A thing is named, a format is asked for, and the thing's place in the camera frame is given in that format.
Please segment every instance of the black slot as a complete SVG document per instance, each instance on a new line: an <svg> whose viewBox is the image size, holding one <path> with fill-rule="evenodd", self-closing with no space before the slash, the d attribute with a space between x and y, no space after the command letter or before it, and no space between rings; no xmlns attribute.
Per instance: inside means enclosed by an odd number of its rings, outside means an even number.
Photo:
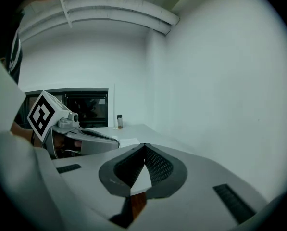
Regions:
<svg viewBox="0 0 287 231"><path fill-rule="evenodd" d="M81 166L79 164L72 164L72 165L68 165L68 166L64 166L64 167L58 167L57 171L59 172L59 174L62 174L62 173L73 171L73 170L79 169L79 168L81 168Z"/></svg>
<svg viewBox="0 0 287 231"><path fill-rule="evenodd" d="M213 188L239 224L255 215L255 212L227 184Z"/></svg>

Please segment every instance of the dark window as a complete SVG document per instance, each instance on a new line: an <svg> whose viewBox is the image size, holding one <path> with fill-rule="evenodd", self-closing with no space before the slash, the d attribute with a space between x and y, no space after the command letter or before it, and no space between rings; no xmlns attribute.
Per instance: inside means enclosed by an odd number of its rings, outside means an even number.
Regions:
<svg viewBox="0 0 287 231"><path fill-rule="evenodd" d="M108 92L50 92L71 111L78 113L80 126L84 128L101 128L108 126ZM27 95L15 122L23 128L31 129L28 114L39 94Z"/></svg>

